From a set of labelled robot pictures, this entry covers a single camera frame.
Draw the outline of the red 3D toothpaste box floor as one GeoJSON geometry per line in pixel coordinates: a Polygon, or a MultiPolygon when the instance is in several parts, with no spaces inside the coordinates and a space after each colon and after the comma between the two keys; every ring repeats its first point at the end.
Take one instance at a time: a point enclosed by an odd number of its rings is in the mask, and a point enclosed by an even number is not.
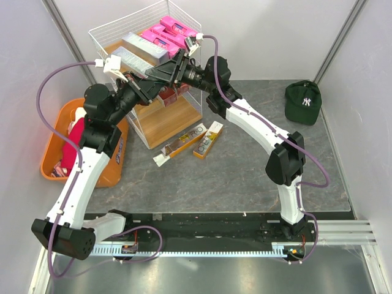
{"type": "Polygon", "coordinates": [[[164,90],[159,93],[157,98],[163,107],[168,107],[177,101],[178,96],[175,95],[173,89],[164,88],[164,90]]]}

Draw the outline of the silver grey toothpaste box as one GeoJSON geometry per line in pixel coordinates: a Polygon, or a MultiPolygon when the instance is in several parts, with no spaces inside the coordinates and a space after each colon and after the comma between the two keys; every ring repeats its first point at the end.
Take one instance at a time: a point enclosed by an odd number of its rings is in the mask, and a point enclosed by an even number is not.
{"type": "Polygon", "coordinates": [[[121,58],[121,64],[123,68],[140,78],[146,78],[146,71],[154,67],[152,64],[148,63],[124,47],[118,47],[114,50],[114,52],[112,52],[112,54],[121,58]]]}

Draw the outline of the red 3D toothpaste box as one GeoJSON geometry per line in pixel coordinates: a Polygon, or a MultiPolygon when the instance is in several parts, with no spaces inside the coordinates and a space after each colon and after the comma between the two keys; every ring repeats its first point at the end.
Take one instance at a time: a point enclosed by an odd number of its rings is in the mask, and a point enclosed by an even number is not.
{"type": "Polygon", "coordinates": [[[179,87],[173,87],[173,91],[176,96],[183,95],[185,92],[188,92],[189,89],[190,86],[185,83],[181,83],[179,87]]]}

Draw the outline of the orange silver R&O toothpaste box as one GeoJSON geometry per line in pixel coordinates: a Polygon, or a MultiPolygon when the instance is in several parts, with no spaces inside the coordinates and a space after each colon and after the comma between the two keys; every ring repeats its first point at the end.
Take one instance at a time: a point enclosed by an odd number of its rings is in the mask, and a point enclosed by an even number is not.
{"type": "Polygon", "coordinates": [[[218,136],[221,134],[223,126],[224,125],[222,123],[214,121],[204,134],[200,143],[194,148],[192,154],[199,159],[204,159],[218,136]]]}

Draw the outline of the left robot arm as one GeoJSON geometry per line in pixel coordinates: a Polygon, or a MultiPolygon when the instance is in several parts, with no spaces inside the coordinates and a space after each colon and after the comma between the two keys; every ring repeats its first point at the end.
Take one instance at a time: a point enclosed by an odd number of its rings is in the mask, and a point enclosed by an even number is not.
{"type": "Polygon", "coordinates": [[[57,253],[84,260],[96,243],[108,238],[130,240],[134,232],[153,230],[136,226],[132,215],[111,210],[97,219],[86,220],[91,194],[106,166],[116,153],[122,132],[118,123],[138,104],[148,105],[163,84],[156,79],[140,79],[132,74],[117,80],[117,92],[103,84],[85,91],[84,128],[79,143],[66,142],[76,151],[76,159],[64,188],[44,219],[35,219],[31,231],[48,254],[57,253]]]}

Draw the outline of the silver Protefix toothpaste box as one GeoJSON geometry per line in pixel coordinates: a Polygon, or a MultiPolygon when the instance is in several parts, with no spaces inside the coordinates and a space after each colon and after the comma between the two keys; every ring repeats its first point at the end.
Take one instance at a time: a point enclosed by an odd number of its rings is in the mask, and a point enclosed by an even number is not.
{"type": "Polygon", "coordinates": [[[126,49],[156,66],[170,59],[168,51],[158,45],[130,32],[122,37],[122,44],[126,49]]]}

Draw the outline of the pink toothpaste box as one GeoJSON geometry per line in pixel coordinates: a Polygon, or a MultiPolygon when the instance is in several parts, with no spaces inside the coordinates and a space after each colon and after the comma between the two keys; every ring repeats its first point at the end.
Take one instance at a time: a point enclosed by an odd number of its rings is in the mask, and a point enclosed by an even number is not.
{"type": "Polygon", "coordinates": [[[198,32],[184,23],[170,17],[164,16],[160,19],[160,24],[165,27],[165,30],[174,35],[181,35],[184,37],[196,36],[198,32]]]}
{"type": "Polygon", "coordinates": [[[150,28],[150,30],[158,36],[161,36],[174,43],[178,47],[186,49],[185,37],[183,35],[169,32],[166,27],[161,24],[155,24],[150,28]]]}
{"type": "Polygon", "coordinates": [[[150,30],[145,30],[143,31],[140,36],[151,43],[154,43],[155,45],[165,49],[168,51],[169,58],[174,57],[175,54],[181,49],[179,46],[177,46],[175,43],[165,39],[164,37],[150,31],[150,30]]]}

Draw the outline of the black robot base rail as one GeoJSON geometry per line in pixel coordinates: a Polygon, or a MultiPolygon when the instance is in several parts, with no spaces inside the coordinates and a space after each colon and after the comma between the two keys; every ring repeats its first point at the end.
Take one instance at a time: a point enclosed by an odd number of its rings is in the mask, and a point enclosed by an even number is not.
{"type": "Polygon", "coordinates": [[[170,238],[229,238],[275,242],[311,243],[317,229],[311,217],[304,216],[290,225],[279,213],[151,213],[132,214],[122,233],[111,239],[146,242],[157,234],[170,238]]]}

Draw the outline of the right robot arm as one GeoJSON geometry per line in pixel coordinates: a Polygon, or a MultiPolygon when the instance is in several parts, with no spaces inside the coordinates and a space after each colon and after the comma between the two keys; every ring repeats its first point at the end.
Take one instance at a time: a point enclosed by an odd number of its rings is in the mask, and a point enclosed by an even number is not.
{"type": "Polygon", "coordinates": [[[269,155],[266,174],[278,188],[281,235],[287,241],[300,237],[306,225],[299,186],[305,163],[303,136],[298,132],[290,134],[258,114],[230,85],[231,71],[223,57],[212,56],[201,68],[180,50],[170,60],[148,69],[146,74],[171,88],[187,84],[207,92],[206,101],[212,112],[240,127],[261,145],[269,155]]]}

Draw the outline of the torn silver R&O toothpaste box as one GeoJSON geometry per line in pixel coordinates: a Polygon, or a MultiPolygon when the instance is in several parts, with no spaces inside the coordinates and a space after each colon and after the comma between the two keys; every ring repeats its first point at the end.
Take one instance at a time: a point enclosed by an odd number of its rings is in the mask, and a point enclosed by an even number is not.
{"type": "Polygon", "coordinates": [[[175,139],[173,142],[166,144],[161,150],[160,154],[153,157],[154,162],[158,167],[175,157],[177,154],[194,144],[202,138],[206,133],[207,128],[203,123],[198,124],[182,136],[175,139]]]}

